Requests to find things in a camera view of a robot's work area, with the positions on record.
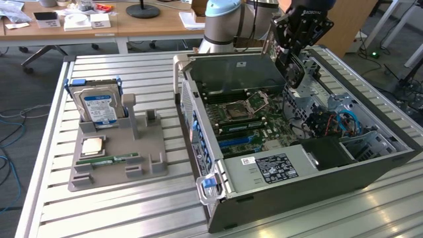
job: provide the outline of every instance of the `office chair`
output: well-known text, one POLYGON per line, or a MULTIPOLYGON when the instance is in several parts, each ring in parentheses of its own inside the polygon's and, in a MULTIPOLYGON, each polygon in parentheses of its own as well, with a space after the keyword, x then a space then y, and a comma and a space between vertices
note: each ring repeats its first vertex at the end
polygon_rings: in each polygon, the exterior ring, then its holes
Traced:
MULTIPOLYGON (((98 45, 97 44, 90 44, 90 47, 97 50, 98 49, 98 45)), ((18 50, 24 53, 28 52, 28 48, 26 47, 18 47, 18 50)), ((26 74, 32 74, 33 73, 33 68, 26 67, 28 64, 30 64, 42 54, 45 54, 49 50, 56 50, 60 52, 60 54, 62 54, 64 56, 66 56, 68 54, 65 53, 65 51, 60 48, 58 45, 48 45, 44 46, 25 61, 24 63, 21 63, 21 69, 24 70, 24 72, 26 74)))

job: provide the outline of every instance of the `white cable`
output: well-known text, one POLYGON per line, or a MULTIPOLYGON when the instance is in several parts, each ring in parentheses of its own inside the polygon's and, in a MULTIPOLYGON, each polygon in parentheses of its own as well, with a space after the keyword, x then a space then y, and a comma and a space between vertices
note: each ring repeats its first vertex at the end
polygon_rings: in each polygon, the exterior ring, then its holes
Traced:
MULTIPOLYGON (((37 108, 50 107, 50 105, 52 105, 52 104, 36 105, 36 106, 33 106, 33 107, 30 107, 30 108, 26 108, 26 109, 21 110, 18 114, 9 115, 9 116, 5 116, 5 115, 0 114, 0 117, 1 117, 1 118, 14 118, 14 117, 21 117, 21 118, 24 118, 24 117, 25 117, 25 116, 22 115, 24 113, 26 113, 26 112, 29 112, 29 111, 32 111, 33 109, 37 109, 37 108)), ((42 115, 38 115, 38 116, 33 116, 33 117, 26 117, 26 118, 28 118, 28 119, 32 119, 32 118, 41 118, 41 117, 45 117, 45 116, 48 116, 48 113, 46 113, 46 114, 42 114, 42 115)))
MULTIPOLYGON (((137 0, 120 0, 117 2, 140 2, 140 1, 137 1, 137 0)), ((182 8, 178 8, 178 7, 162 4, 162 3, 152 2, 152 1, 144 1, 144 3, 164 6, 164 7, 172 8, 172 9, 180 10, 180 11, 189 11, 190 10, 190 9, 182 9, 182 8)))

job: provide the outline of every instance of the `hard drive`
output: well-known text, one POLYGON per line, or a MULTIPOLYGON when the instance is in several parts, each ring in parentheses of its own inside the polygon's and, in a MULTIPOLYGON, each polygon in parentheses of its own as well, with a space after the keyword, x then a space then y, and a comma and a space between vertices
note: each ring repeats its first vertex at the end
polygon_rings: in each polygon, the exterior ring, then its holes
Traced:
POLYGON ((74 79, 70 84, 65 84, 65 89, 74 101, 82 122, 92 121, 96 128, 106 128, 116 124, 118 118, 125 117, 120 79, 74 79))

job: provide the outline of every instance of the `chair wheel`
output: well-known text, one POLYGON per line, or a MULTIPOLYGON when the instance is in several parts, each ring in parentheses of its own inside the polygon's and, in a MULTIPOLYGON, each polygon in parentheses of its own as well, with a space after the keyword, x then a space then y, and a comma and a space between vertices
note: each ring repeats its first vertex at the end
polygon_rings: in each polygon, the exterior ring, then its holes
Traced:
POLYGON ((26 47, 18 47, 18 51, 22 53, 28 53, 28 48, 26 47))
POLYGON ((149 45, 149 48, 156 49, 156 43, 154 42, 150 42, 148 45, 149 45))
POLYGON ((24 72, 25 72, 26 74, 32 74, 32 73, 33 73, 33 68, 26 68, 26 67, 24 67, 22 70, 24 70, 24 72))

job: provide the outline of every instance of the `hard drive label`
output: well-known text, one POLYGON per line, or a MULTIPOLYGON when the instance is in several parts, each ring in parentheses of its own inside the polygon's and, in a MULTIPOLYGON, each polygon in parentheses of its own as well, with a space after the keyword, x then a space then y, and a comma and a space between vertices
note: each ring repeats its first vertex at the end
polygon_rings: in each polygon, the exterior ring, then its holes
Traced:
POLYGON ((296 170, 285 154, 256 159, 256 163, 267 183, 279 182, 297 177, 296 170))
POLYGON ((92 122, 98 125, 114 123, 117 120, 114 108, 110 106, 109 95, 84 97, 92 122))

